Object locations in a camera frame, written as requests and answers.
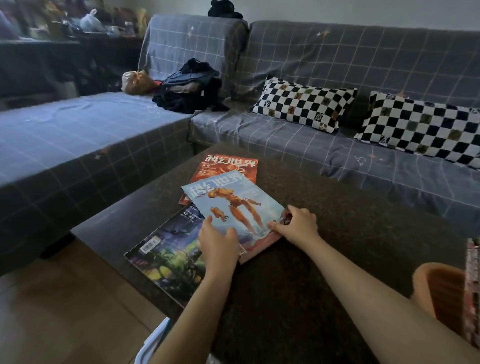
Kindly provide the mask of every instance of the tiled floor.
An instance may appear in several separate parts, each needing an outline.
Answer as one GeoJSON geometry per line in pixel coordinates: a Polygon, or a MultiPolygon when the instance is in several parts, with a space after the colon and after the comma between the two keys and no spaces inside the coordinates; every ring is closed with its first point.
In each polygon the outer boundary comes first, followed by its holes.
{"type": "Polygon", "coordinates": [[[129,364],[165,315],[75,241],[0,277],[2,364],[129,364]]]}

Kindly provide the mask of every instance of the left hand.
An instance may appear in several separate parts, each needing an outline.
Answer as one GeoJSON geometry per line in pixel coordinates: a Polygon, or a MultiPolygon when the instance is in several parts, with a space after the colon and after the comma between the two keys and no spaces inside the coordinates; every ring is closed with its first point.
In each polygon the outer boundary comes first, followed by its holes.
{"type": "Polygon", "coordinates": [[[213,217],[205,219],[198,235],[198,246],[205,259],[206,275],[231,278],[240,254],[237,231],[229,228],[223,235],[212,226],[213,217]]]}

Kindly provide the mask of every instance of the coffee table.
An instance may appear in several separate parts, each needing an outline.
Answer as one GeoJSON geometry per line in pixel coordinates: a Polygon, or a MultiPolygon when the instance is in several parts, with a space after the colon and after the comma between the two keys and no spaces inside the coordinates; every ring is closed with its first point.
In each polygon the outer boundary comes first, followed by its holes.
{"type": "MultiPolygon", "coordinates": [[[[314,212],[327,242],[406,297],[420,264],[464,266],[465,242],[439,217],[217,144],[72,230],[172,320],[182,308],[123,255],[180,210],[180,187],[207,154],[258,158],[264,191],[314,212]]],[[[314,264],[284,239],[237,267],[212,352],[225,363],[376,361],[314,264]]]]}

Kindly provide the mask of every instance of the checkered pillow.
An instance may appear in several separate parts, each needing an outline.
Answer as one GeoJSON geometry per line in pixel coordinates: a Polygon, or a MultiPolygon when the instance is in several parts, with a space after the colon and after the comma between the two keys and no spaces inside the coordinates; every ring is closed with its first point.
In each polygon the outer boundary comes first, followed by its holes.
{"type": "Polygon", "coordinates": [[[372,92],[364,130],[355,136],[403,152],[480,168],[480,109],[372,92]]]}
{"type": "Polygon", "coordinates": [[[356,94],[356,88],[332,90],[271,77],[265,81],[262,96],[251,111],[333,133],[356,94]]]}

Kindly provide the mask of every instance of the dark cloth on sofa back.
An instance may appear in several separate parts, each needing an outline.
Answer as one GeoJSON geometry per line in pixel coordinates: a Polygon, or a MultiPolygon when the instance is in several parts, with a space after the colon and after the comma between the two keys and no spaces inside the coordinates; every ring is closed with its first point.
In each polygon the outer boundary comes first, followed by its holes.
{"type": "Polygon", "coordinates": [[[243,20],[195,15],[155,15],[145,34],[139,70],[164,81],[191,58],[220,72],[222,97],[229,97],[239,53],[248,39],[243,20]]]}
{"type": "Polygon", "coordinates": [[[370,92],[480,108],[480,32],[259,21],[235,74],[249,102],[267,75],[303,85],[359,89],[350,118],[362,120],[370,92]]]}

